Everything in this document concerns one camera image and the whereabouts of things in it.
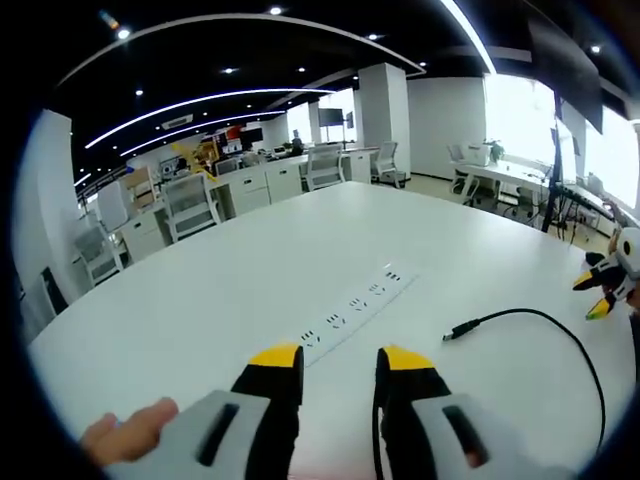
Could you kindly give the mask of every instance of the black ceiling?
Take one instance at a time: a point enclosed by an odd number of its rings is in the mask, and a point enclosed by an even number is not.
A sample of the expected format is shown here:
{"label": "black ceiling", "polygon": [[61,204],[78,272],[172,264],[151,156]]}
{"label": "black ceiling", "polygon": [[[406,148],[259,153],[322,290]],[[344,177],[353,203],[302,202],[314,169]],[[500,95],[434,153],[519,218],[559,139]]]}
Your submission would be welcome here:
{"label": "black ceiling", "polygon": [[[456,0],[487,45],[528,50],[526,23],[520,15],[520,0]],[[274,4],[284,15],[340,28],[358,36],[382,34],[378,44],[412,62],[429,63],[429,75],[481,74],[477,57],[443,58],[442,49],[470,45],[462,29],[439,0],[377,0],[376,2],[324,0],[309,2],[217,1],[194,2],[101,2],[80,7],[50,9],[50,21],[66,18],[70,27],[60,31],[57,41],[64,54],[44,59],[49,74],[62,79],[82,61],[115,41],[114,32],[100,19],[105,10],[132,32],[164,22],[217,13],[266,13]],[[612,44],[595,58],[601,75],[622,88],[619,49],[613,36],[588,15],[584,7],[564,8],[552,0],[534,0],[574,39]],[[260,94],[193,104],[171,110],[128,127],[89,150],[84,145],[115,126],[149,111],[222,92],[252,88],[299,88],[344,69],[359,69],[380,62],[396,64],[408,73],[417,70],[407,63],[357,40],[323,30],[264,20],[217,20],[190,23],[160,30],[127,41],[65,81],[51,97],[49,107],[73,120],[74,173],[80,169],[116,167],[128,148],[155,138],[162,122],[193,113],[194,122],[263,111],[284,94]],[[299,67],[306,71],[300,73]],[[231,75],[226,67],[237,68]],[[352,75],[321,88],[357,88]],[[141,89],[144,94],[135,95]],[[315,96],[301,96],[295,103]]]}

